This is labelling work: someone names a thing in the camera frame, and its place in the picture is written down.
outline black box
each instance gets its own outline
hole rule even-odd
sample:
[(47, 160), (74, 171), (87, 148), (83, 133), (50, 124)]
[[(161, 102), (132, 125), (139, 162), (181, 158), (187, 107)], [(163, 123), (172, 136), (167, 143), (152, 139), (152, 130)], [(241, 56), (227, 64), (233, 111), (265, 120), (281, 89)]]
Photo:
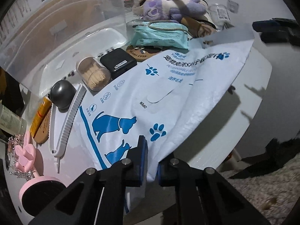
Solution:
[(102, 56), (100, 63), (110, 71), (113, 80), (137, 65), (137, 61), (121, 48)]

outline clear plastic storage bin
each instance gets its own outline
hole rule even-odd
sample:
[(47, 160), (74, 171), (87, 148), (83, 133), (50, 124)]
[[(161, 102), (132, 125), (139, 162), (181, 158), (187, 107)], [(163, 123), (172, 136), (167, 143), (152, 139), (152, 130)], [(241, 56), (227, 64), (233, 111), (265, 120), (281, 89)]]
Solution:
[(59, 0), (37, 10), (2, 45), (0, 66), (41, 98), (80, 57), (121, 47), (125, 37), (123, 0)]

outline blue dog illustration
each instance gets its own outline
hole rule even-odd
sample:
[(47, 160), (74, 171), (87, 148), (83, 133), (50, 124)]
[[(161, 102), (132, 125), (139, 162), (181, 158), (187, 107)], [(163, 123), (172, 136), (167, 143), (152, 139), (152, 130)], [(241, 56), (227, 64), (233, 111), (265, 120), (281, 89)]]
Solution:
[(92, 122), (94, 134), (97, 135), (97, 140), (100, 142), (100, 138), (105, 133), (119, 131), (122, 128), (123, 134), (128, 134), (132, 126), (137, 122), (137, 117), (129, 118), (117, 118), (110, 115), (103, 115), (100, 112)]
[(128, 143), (124, 145), (124, 140), (122, 140), (122, 144), (115, 150), (108, 154), (104, 154), (106, 159), (109, 161), (110, 164), (114, 164), (115, 162), (121, 160), (122, 156), (124, 155), (125, 151), (129, 150), (131, 146)]

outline green tissue package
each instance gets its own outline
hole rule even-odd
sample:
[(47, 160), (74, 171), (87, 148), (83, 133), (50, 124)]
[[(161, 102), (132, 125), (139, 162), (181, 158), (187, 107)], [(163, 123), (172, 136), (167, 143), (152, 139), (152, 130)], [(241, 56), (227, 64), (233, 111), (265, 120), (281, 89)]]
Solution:
[[(184, 29), (188, 28), (182, 24), (172, 22), (152, 23), (152, 27), (159, 29)], [(188, 49), (188, 34), (185, 31), (157, 31), (148, 27), (148, 22), (142, 22), (135, 29), (133, 46), (172, 46)]]

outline silver bolt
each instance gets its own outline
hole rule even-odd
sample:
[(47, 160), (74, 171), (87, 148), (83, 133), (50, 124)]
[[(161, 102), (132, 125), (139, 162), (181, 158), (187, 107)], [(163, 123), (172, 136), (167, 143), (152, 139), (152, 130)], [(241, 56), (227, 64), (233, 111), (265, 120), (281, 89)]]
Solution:
[(207, 167), (207, 168), (205, 168), (205, 172), (208, 174), (214, 174), (215, 170), (212, 167)]
[(170, 160), (170, 163), (171, 163), (172, 165), (177, 165), (177, 164), (179, 163), (179, 160), (178, 160), (177, 158), (172, 158), (172, 159)]
[(90, 167), (90, 168), (86, 169), (85, 172), (86, 172), (87, 175), (93, 175), (96, 172), (96, 169)]
[(130, 159), (128, 159), (128, 158), (124, 158), (124, 159), (122, 159), (122, 164), (124, 164), (124, 165), (128, 165), (128, 164), (130, 164), (131, 163), (131, 160)]

